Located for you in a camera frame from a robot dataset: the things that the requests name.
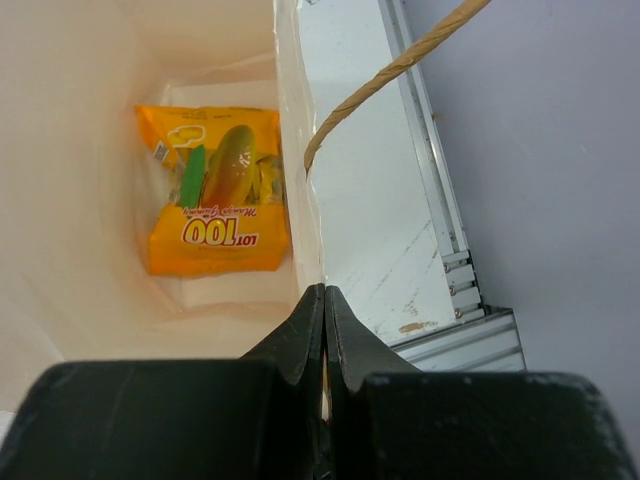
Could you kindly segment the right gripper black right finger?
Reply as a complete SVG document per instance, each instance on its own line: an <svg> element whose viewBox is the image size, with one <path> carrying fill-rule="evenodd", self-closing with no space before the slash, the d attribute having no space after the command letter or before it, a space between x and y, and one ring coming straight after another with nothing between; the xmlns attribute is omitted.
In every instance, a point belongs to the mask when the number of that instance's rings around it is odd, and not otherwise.
<svg viewBox="0 0 640 480"><path fill-rule="evenodd" d="M336 479L635 479L599 390L555 372L423 372L324 307Z"/></svg>

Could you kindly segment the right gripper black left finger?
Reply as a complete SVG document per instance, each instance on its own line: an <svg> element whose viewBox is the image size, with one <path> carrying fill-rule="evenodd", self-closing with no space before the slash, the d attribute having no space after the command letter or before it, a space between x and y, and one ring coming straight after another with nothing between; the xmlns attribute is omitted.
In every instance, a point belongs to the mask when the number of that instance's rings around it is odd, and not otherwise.
<svg viewBox="0 0 640 480"><path fill-rule="evenodd" d="M5 479L309 479L324 288L237 359L57 364L1 447Z"/></svg>

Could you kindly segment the orange Lot 100 gummy bag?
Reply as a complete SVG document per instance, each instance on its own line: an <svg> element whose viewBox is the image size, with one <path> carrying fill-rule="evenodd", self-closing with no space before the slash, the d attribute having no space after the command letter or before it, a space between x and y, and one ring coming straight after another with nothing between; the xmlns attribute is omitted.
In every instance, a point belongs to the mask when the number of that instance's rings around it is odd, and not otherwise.
<svg viewBox="0 0 640 480"><path fill-rule="evenodd" d="M169 173L148 241L153 275L275 271L290 245L275 110L135 109L141 138Z"/></svg>

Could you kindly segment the white paper bag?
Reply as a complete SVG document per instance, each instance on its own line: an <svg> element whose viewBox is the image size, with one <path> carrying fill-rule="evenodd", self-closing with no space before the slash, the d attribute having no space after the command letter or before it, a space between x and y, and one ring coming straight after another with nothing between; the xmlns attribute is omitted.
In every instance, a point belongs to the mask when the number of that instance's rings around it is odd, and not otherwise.
<svg viewBox="0 0 640 480"><path fill-rule="evenodd" d="M376 1L1 5L1 410L70 360L238 357L310 284L384 342L455 321L399 83L315 128L398 54ZM148 275L167 197L138 104L281 113L293 246L274 272Z"/></svg>

